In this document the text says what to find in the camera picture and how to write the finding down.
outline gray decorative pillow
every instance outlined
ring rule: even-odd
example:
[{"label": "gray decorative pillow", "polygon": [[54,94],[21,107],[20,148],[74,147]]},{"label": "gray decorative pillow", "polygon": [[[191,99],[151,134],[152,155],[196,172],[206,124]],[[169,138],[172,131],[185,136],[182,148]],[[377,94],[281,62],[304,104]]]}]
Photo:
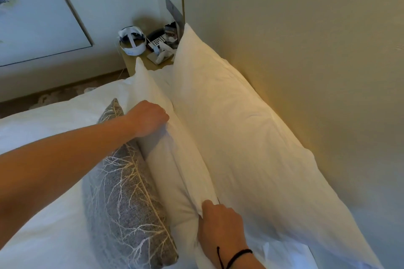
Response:
[{"label": "gray decorative pillow", "polygon": [[[114,99],[98,123],[123,114]],[[83,178],[83,194],[95,256],[104,269],[158,269],[177,261],[166,212],[135,140]]]}]

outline white vr headset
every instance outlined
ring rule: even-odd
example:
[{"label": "white vr headset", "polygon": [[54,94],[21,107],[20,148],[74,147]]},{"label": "white vr headset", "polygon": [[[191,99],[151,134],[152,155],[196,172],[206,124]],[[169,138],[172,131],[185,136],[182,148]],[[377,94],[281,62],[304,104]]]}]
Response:
[{"label": "white vr headset", "polygon": [[[123,28],[121,31],[118,31],[119,34],[119,46],[127,55],[140,55],[146,50],[146,36],[140,30],[139,27],[130,26]],[[139,46],[136,46],[134,43],[135,40],[142,40]],[[122,47],[122,43],[132,46],[132,48]]]}]

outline white pillow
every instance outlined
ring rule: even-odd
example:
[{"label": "white pillow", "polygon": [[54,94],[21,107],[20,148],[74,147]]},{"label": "white pillow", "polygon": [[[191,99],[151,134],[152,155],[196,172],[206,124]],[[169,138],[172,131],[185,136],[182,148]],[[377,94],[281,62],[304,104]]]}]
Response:
[{"label": "white pillow", "polygon": [[247,84],[185,26],[172,100],[220,202],[243,216],[251,237],[318,244],[357,266],[382,268],[313,154]]},{"label": "white pillow", "polygon": [[199,269],[213,269],[197,237],[202,202],[209,199],[214,204],[219,203],[209,171],[195,142],[174,113],[171,101],[150,76],[139,57],[135,70],[133,88],[137,102],[148,100],[156,103],[170,116],[165,127],[139,139],[139,145],[171,220],[174,241],[183,244],[183,247],[178,247],[177,265],[181,264],[185,268],[184,259],[190,261],[195,258]]}]

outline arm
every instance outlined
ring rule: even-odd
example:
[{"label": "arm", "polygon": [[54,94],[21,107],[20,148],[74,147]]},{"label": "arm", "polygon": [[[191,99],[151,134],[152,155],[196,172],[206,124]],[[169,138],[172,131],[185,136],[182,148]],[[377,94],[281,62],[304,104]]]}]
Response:
[{"label": "arm", "polygon": [[109,153],[134,137],[154,132],[168,119],[164,109],[142,101],[125,116],[0,155],[0,249]]},{"label": "arm", "polygon": [[[198,239],[205,255],[212,264],[221,269],[217,247],[224,267],[239,251],[248,249],[244,236],[243,219],[232,208],[213,205],[206,200],[202,204],[203,219],[199,217]],[[231,269],[265,269],[251,253],[243,254],[231,266]]]}]

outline hand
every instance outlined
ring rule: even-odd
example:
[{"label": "hand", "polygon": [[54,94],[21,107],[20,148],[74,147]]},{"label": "hand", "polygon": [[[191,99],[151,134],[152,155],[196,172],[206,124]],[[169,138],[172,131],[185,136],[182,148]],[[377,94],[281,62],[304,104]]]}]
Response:
[{"label": "hand", "polygon": [[227,208],[222,204],[213,205],[210,200],[202,203],[202,211],[203,219],[199,217],[198,230],[202,250],[212,264],[217,269],[221,269],[217,255],[217,247],[220,247],[220,258],[226,268],[230,259],[237,252],[248,249],[243,219],[232,208]]},{"label": "hand", "polygon": [[128,128],[133,128],[133,137],[149,135],[164,125],[169,116],[158,104],[143,100],[124,116]]}]

